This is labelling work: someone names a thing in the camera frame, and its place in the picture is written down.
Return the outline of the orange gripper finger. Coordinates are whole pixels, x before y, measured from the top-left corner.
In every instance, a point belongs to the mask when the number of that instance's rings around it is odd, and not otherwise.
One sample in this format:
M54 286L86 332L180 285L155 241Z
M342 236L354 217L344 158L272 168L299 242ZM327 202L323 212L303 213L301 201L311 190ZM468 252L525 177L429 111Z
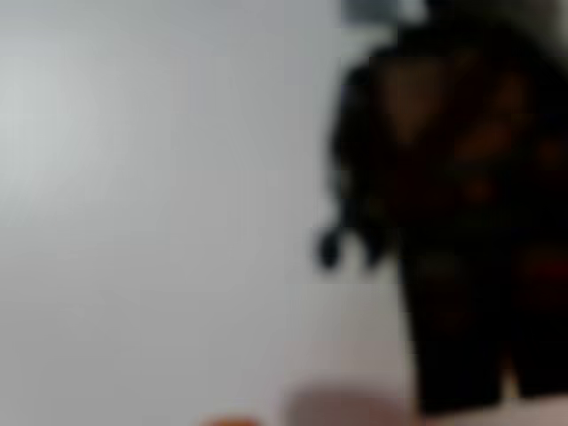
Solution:
M200 426L262 426L257 418L246 415L226 415L205 419Z

